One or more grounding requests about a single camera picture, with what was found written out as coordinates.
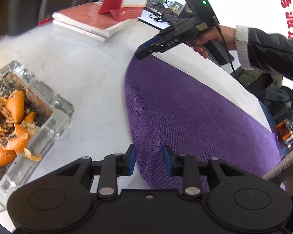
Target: jacket sleeve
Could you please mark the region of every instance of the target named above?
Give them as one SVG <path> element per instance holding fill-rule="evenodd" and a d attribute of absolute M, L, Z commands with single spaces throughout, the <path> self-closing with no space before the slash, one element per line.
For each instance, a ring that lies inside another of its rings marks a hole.
<path fill-rule="evenodd" d="M 236 48 L 243 69 L 259 68 L 293 80 L 293 38 L 237 26 Z"/>

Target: ashtray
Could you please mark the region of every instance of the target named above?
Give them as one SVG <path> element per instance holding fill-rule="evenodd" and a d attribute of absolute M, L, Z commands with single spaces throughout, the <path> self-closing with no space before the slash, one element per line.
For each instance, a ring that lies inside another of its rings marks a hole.
<path fill-rule="evenodd" d="M 53 146 L 54 140 L 59 138 L 69 126 L 74 106 L 59 94 L 55 94 L 45 83 L 38 81 L 33 73 L 17 61 L 10 62 L 0 69 L 1 90 L 9 94 L 12 91 L 24 93 L 25 108 L 23 109 L 27 110 L 26 114 L 34 111 L 37 115 L 33 122 L 37 125 L 35 133 L 27 141 L 25 150 L 32 156 L 43 158 Z M 18 152 L 11 163 L 0 166 L 0 212 L 6 210 L 11 193 L 26 184 L 38 164 L 39 161 L 32 161 L 28 156 L 26 158 L 24 153 Z"/>

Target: purple cloth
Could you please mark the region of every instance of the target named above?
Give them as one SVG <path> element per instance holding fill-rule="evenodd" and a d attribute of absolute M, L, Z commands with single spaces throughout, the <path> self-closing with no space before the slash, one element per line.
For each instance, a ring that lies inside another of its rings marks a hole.
<path fill-rule="evenodd" d="M 132 59 L 125 95 L 140 173 L 153 189 L 181 188 L 168 177 L 161 146 L 197 160 L 219 157 L 263 176 L 280 161 L 277 138 L 229 100 L 150 55 Z M 202 181 L 208 191 L 206 180 Z"/>

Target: hand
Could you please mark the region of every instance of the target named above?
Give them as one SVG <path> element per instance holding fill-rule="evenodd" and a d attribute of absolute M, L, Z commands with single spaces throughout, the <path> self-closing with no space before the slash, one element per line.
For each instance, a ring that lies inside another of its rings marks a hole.
<path fill-rule="evenodd" d="M 219 27 L 225 38 L 228 50 L 235 50 L 236 49 L 236 45 L 235 45 L 236 30 L 234 28 L 227 27 L 227 26 L 219 26 Z M 207 59 L 208 52 L 205 49 L 203 49 L 201 45 L 214 39 L 219 40 L 220 42 L 223 43 L 222 37 L 216 27 L 213 27 L 207 30 L 206 32 L 200 34 L 195 42 L 195 45 L 191 43 L 188 43 L 188 45 L 192 47 L 194 51 L 198 52 L 201 56 Z"/>

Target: book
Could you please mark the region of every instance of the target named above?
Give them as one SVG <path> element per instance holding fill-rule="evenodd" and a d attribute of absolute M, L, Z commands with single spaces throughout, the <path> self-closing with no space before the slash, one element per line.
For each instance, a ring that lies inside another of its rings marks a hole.
<path fill-rule="evenodd" d="M 137 18 L 116 21 L 110 13 L 98 14 L 100 3 L 86 3 L 53 13 L 53 23 L 105 41 L 132 25 Z"/>

